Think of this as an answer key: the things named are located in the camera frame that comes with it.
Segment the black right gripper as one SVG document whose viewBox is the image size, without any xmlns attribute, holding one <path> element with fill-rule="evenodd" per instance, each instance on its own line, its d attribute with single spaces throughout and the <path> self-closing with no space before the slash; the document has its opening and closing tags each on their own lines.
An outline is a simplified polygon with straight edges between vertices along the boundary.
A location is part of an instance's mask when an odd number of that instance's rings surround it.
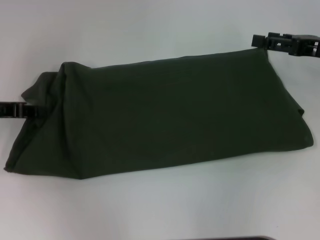
<svg viewBox="0 0 320 240">
<path fill-rule="evenodd" d="M 252 37 L 251 46 L 269 51 L 289 53 L 295 57 L 320 57 L 320 37 L 269 32 Z"/>
</svg>

